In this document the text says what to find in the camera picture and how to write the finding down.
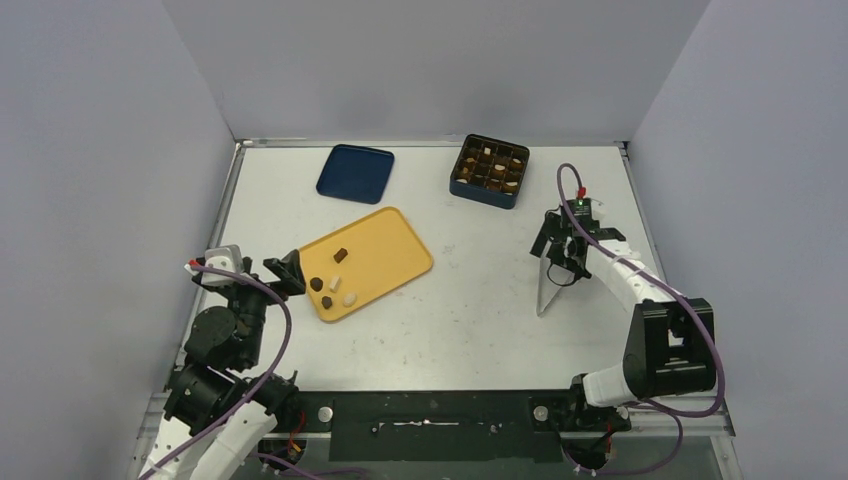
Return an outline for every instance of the white wall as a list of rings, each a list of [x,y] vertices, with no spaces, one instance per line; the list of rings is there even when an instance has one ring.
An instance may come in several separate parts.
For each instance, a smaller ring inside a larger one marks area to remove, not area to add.
[[[713,0],[630,147],[747,478],[846,478],[848,3]]]
[[[232,137],[158,1],[5,2],[0,65],[0,478],[122,478]]]
[[[164,0],[236,138],[632,137],[708,0]]]

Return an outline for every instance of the metal frame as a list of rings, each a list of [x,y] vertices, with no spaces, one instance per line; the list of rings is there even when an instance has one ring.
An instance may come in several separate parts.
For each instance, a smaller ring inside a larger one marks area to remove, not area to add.
[[[344,140],[343,143],[352,144],[352,145],[366,145],[366,146],[382,146],[382,147],[460,147],[464,140],[463,136],[459,135],[448,135],[444,137],[440,137],[439,139],[427,139],[427,140],[406,140],[406,141],[398,141],[398,140],[390,140],[390,139],[374,139],[374,140]],[[533,146],[597,146],[595,143],[574,143],[571,142],[562,142],[557,140],[540,140],[540,139],[516,139],[516,141],[524,142],[525,144],[531,144]],[[227,176],[227,180],[224,186],[224,190],[222,192],[221,204],[218,209],[218,214],[216,216],[215,224],[213,226],[212,232],[210,234],[209,241],[207,243],[207,248],[213,248],[219,246],[224,228],[226,226],[227,217],[229,216],[230,206],[232,204],[233,195],[235,192],[236,185],[238,183],[238,177],[241,172],[241,167],[244,160],[244,155],[247,148],[295,148],[295,147],[331,147],[340,143],[340,140],[316,140],[316,139],[305,139],[305,138],[276,138],[276,139],[243,139],[236,142],[235,149],[233,152],[233,157],[230,165],[230,170]],[[658,274],[660,278],[665,279],[665,273],[662,268],[661,260],[659,257],[659,253],[656,249],[656,243],[654,242],[653,236],[650,231],[650,227],[646,223],[644,209],[639,200],[639,196],[637,194],[636,186],[633,180],[632,172],[629,165],[629,157],[627,154],[627,150],[625,144],[623,142],[613,142],[613,145],[619,147],[619,151],[621,154],[622,162],[624,164],[624,168],[626,170],[630,187],[633,190],[633,195],[636,200],[636,205],[639,211],[639,215],[642,220],[643,227],[645,228],[646,235],[648,237],[648,241],[650,244],[651,252],[654,255],[656,260],[656,266],[658,270]],[[194,303],[190,312],[190,315],[187,318],[187,324],[185,329],[185,337],[183,338],[183,342],[181,345],[185,343],[185,340],[189,334],[189,327],[191,324],[191,320],[197,315],[200,306],[205,298],[206,292],[202,289],[198,289],[198,293],[195,295]],[[184,365],[185,360],[185,352],[180,348],[180,351],[177,354],[175,365],[182,366]],[[158,423],[161,418],[164,402],[167,398],[167,395],[164,393],[154,393],[151,396],[150,402],[148,404],[147,411],[145,412],[144,420],[142,422],[141,429],[138,435],[138,442],[136,444],[136,448],[133,455],[133,460],[130,465],[130,469],[128,471],[127,478],[137,478],[138,474],[141,471],[142,466],[144,465],[144,460],[146,457],[146,452],[150,450],[152,447],[153,439],[156,437],[156,433],[158,431]],[[705,408],[710,403],[712,403],[714,396],[712,395],[688,395],[683,397],[674,397],[674,398],[666,398],[661,399],[661,401],[669,406],[681,409],[698,409]],[[631,412],[631,421],[633,428],[629,432],[622,432],[621,436],[651,436],[651,437],[668,437],[668,436],[676,436],[677,429],[675,423],[667,416],[657,413],[657,412]],[[713,450],[716,455],[717,462],[719,464],[722,478],[725,479],[741,479],[741,470],[739,469],[738,460],[736,459],[735,450],[732,445],[732,436],[735,435],[733,430],[733,425],[730,420],[729,412],[727,411],[727,406],[724,404],[722,408],[706,419],[684,419],[683,421],[684,428],[686,428],[687,435],[697,435],[697,436],[708,436],[711,438],[711,442],[713,445]],[[279,433],[272,433],[268,435],[267,438],[279,438]],[[329,433],[302,433],[299,435],[299,438],[316,438],[316,437],[329,437]],[[589,437],[596,436],[594,433],[581,433],[581,432],[572,432],[572,433],[561,433],[563,437],[568,438],[580,438],[580,437]]]

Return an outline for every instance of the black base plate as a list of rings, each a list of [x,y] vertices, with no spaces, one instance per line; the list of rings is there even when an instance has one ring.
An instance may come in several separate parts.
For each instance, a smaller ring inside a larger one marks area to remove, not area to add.
[[[614,409],[575,413],[570,390],[444,392],[303,392],[303,432],[332,432],[331,461],[561,462],[560,432],[606,432],[630,424]],[[538,421],[534,408],[548,418]],[[333,411],[321,422],[318,410]]]

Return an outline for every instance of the orange tray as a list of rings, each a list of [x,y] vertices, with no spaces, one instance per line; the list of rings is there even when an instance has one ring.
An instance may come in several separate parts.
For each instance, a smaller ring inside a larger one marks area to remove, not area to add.
[[[341,248],[348,255],[336,263],[333,255]],[[300,264],[318,317],[336,322],[429,271],[433,257],[400,210],[386,207],[302,247]],[[333,293],[330,280],[337,275],[341,283]],[[324,281],[320,292],[309,286],[313,277]],[[342,299],[351,292],[356,303],[345,307]],[[324,296],[333,300],[329,309],[321,305]]]

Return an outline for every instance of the white table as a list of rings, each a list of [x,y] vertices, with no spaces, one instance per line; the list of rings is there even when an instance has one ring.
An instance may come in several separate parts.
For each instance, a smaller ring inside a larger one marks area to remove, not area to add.
[[[584,280],[537,317],[539,260],[529,254],[545,210],[559,202],[556,168],[571,162],[589,196],[605,203],[603,223],[656,270],[618,147],[530,145],[518,203],[502,210],[449,193],[459,144],[372,146],[395,154],[378,205],[318,195],[329,146],[245,149],[220,244],[239,245],[262,279],[274,279],[262,259],[389,205],[434,258],[430,272],[335,324],[320,321],[305,296],[290,299],[292,340],[278,374],[298,370],[303,390],[553,389],[620,360],[630,313],[600,282]],[[574,179],[564,181],[573,192]],[[208,295],[200,306],[220,304]],[[246,375],[267,368],[283,327],[282,313],[269,307],[261,360]]]

